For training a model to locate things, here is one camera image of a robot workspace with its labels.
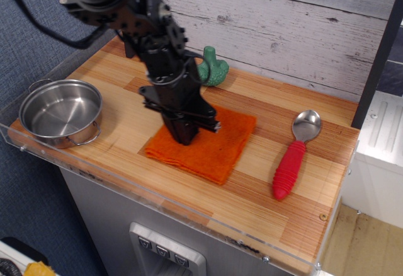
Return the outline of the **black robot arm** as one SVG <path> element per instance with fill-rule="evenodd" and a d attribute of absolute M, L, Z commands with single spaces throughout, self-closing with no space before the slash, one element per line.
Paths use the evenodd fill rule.
<path fill-rule="evenodd" d="M 199 132 L 217 132 L 216 110 L 201 96 L 196 58 L 186 49 L 184 28 L 163 0 L 61 0 L 85 24 L 117 31 L 127 57 L 138 56 L 147 69 L 148 86 L 139 93 L 144 105 L 159 112 L 172 137 L 188 145 Z"/>

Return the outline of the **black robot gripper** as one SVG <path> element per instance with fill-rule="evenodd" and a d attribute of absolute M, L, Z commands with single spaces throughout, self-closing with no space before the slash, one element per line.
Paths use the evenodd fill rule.
<path fill-rule="evenodd" d="M 176 142 L 188 146 L 199 132 L 197 126 L 211 132 L 221 129 L 216 110 L 204 100 L 200 89 L 201 84 L 186 76 L 170 83 L 141 86 L 139 94 L 147 108 L 166 113 L 162 114 L 164 125 Z M 178 117 L 191 122 L 183 122 Z"/>

